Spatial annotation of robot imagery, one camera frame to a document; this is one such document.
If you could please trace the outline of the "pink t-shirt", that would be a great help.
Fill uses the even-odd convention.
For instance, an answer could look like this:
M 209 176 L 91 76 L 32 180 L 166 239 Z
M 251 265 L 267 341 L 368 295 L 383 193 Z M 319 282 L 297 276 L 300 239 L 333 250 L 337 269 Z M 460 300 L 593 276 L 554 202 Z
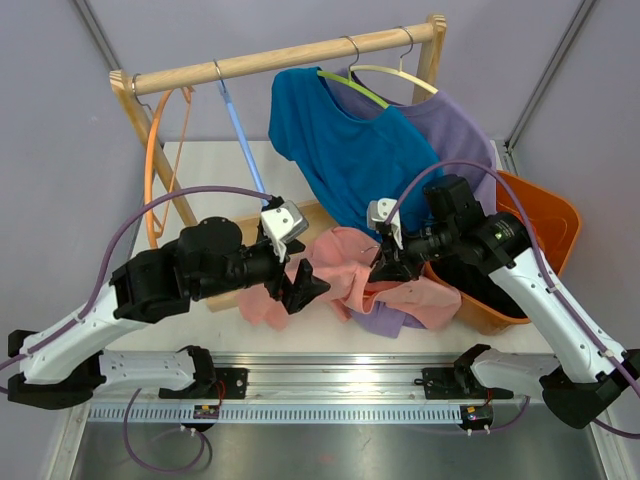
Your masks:
M 330 290 L 314 304 L 326 304 L 342 322 L 355 321 L 365 331 L 397 338 L 405 327 L 441 329 L 461 307 L 458 290 L 424 276 L 415 281 L 368 281 L 371 262 L 361 256 L 369 246 L 379 245 L 365 233 L 334 227 L 320 234 L 286 267 L 293 279 L 299 262 L 307 259 L 313 274 L 328 282 Z

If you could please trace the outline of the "black t-shirt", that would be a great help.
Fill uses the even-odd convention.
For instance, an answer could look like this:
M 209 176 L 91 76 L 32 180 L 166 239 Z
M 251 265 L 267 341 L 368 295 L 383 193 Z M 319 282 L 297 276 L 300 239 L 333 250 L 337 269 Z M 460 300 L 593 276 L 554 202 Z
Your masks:
M 467 265 L 457 258 L 445 258 L 431 263 L 439 279 L 470 296 L 494 312 L 515 319 L 526 315 L 516 302 L 476 266 Z

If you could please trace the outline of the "blue t-shirt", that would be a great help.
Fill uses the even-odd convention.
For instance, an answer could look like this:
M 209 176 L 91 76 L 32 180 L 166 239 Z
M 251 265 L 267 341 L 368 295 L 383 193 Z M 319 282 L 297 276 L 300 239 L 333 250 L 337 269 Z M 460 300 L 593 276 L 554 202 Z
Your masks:
M 429 215 L 421 189 L 408 185 L 439 158 L 424 136 L 395 107 L 371 119 L 348 112 L 333 81 L 317 67 L 279 72 L 271 87 L 269 139 L 297 164 L 318 202 L 341 226 L 373 239 L 367 207 L 401 199 L 401 221 L 410 231 Z

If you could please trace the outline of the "orange plastic hanger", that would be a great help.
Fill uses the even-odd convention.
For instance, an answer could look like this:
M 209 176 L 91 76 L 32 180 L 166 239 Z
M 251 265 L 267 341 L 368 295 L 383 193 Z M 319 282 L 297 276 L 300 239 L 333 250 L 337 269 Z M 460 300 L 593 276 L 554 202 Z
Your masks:
M 191 116 L 191 109 L 193 104 L 193 94 L 195 89 L 192 86 L 180 87 L 179 91 L 185 102 L 185 115 L 181 130 L 181 136 L 178 143 L 178 150 L 173 162 L 173 166 L 169 167 L 169 179 L 167 181 L 162 180 L 162 184 L 166 190 L 166 193 L 173 193 L 180 190 L 179 180 L 177 178 L 177 172 L 181 162 L 182 149 L 186 139 L 187 128 Z M 164 110 L 171 95 L 175 92 L 175 89 L 166 90 L 155 110 L 152 110 L 149 106 L 147 108 L 152 113 L 150 130 L 147 138 L 146 150 L 145 150 L 145 167 L 144 167 L 144 185 L 143 185 L 143 201 L 144 205 L 148 205 L 154 199 L 153 196 L 153 181 L 155 175 L 159 172 L 159 168 L 155 162 L 155 154 L 159 151 L 158 146 L 160 141 L 158 139 L 159 127 L 162 121 Z M 186 226 L 192 226 L 196 222 L 195 215 L 183 197 L 176 197 L 176 200 L 181 200 L 175 209 L 179 216 L 183 220 Z M 154 213 L 154 209 L 151 208 L 144 214 L 144 226 L 147 236 L 147 241 L 151 249 L 158 248 L 158 240 L 164 235 L 169 213 L 169 202 L 165 203 L 164 211 L 160 217 Z

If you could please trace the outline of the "light blue plastic hanger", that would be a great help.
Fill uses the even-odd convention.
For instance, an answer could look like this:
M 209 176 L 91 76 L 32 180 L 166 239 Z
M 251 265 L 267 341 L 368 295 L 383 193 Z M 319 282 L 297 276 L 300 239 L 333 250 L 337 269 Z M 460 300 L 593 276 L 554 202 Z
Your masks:
M 237 110 L 235 108 L 235 105 L 233 103 L 231 94 L 229 92 L 229 90 L 226 87 L 222 72 L 220 70 L 219 64 L 217 62 L 216 59 L 213 60 L 214 62 L 214 67 L 216 70 L 216 73 L 218 74 L 218 81 L 217 81 L 217 87 L 219 90 L 219 93 L 225 103 L 225 106 L 227 108 L 227 112 L 231 121 L 231 124 L 234 128 L 234 131 L 236 133 L 236 137 L 238 140 L 238 143 L 240 145 L 241 151 L 243 153 L 243 156 L 245 158 L 247 167 L 249 169 L 250 175 L 252 177 L 252 180 L 254 182 L 254 185 L 256 187 L 256 190 L 260 193 L 265 193 L 265 186 L 264 183 L 262 181 L 258 166 L 255 162 L 254 156 L 252 154 L 251 151 L 251 147 L 249 145 L 249 141 L 247 139 L 247 136 L 245 134 L 245 131 L 242 127 L 242 124 L 240 122 Z

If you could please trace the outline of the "green plastic hanger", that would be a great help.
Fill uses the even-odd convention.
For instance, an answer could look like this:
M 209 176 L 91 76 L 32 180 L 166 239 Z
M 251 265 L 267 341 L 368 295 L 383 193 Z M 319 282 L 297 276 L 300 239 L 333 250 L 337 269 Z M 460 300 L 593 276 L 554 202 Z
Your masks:
M 346 77 L 340 76 L 340 75 L 337 75 L 336 73 L 332 73 L 330 71 L 325 71 L 321 69 L 318 69 L 316 71 L 317 76 L 320 78 L 337 82 L 354 91 L 357 91 L 359 94 L 363 95 L 364 97 L 369 98 L 371 101 L 373 101 L 375 104 L 380 106 L 382 109 L 387 109 L 389 107 L 388 102 L 383 100 L 380 96 L 378 96 L 371 90 L 365 88 L 364 86 L 360 85 L 359 83 L 353 80 L 353 76 L 352 76 L 353 67 L 358 63 L 360 59 L 360 49 L 357 43 L 355 42 L 355 40 L 351 36 L 343 35 L 343 38 L 347 39 L 353 45 L 355 49 L 355 55 L 356 55 L 355 60 L 351 64 L 349 64 L 347 67 L 347 76 Z

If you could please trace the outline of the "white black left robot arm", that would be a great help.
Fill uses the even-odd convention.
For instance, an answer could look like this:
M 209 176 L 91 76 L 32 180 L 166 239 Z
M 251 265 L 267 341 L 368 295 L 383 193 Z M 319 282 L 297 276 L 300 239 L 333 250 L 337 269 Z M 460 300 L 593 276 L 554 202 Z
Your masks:
M 97 393 L 155 389 L 162 399 L 216 398 L 222 392 L 211 353 L 189 345 L 169 352 L 119 352 L 120 337 L 185 314 L 192 303 L 263 286 L 289 313 L 329 291 L 310 262 L 288 277 L 288 255 L 259 233 L 242 242 L 241 228 L 223 217 L 186 227 L 159 249 L 145 250 L 116 269 L 97 297 L 42 332 L 16 330 L 8 354 L 19 371 L 7 382 L 7 398 L 45 410 L 70 408 Z

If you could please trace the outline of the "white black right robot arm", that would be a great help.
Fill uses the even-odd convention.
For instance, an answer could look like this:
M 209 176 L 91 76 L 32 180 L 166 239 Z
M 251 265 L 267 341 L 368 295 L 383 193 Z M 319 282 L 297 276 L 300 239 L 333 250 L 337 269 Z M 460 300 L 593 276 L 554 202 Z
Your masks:
M 456 258 L 503 290 L 552 349 L 522 357 L 478 344 L 454 364 L 460 393 L 501 389 L 541 399 L 563 423 L 582 429 L 627 388 L 639 388 L 638 350 L 612 339 L 566 291 L 525 214 L 485 214 L 468 182 L 457 175 L 429 182 L 424 195 L 431 220 L 414 233 L 401 225 L 399 201 L 370 202 L 368 225 L 382 244 L 369 280 L 408 282 L 427 262 Z

